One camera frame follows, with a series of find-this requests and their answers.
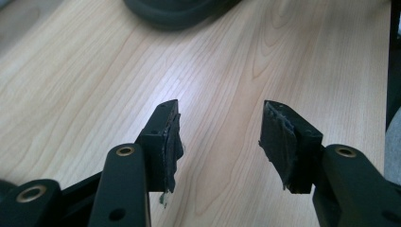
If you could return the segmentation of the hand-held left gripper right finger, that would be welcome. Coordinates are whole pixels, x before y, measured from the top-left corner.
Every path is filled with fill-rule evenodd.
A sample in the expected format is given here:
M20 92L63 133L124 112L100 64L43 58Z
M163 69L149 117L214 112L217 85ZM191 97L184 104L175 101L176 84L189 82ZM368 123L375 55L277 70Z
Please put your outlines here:
M292 194L309 194L323 134L288 105L265 100L259 146Z

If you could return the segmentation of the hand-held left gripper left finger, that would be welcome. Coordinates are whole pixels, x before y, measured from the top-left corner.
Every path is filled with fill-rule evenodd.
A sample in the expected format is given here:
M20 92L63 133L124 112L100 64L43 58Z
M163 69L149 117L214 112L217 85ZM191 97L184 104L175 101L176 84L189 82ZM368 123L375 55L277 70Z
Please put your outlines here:
M150 192L175 189L177 162L183 157L180 118L177 99L159 104L135 141L145 153Z

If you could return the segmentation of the black slipper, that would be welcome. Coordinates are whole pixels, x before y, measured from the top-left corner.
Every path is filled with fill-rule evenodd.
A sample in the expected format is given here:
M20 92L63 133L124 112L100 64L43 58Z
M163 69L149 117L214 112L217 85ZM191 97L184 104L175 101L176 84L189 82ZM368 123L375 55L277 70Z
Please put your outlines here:
M241 0L123 0L140 19L161 29L186 29L224 14Z

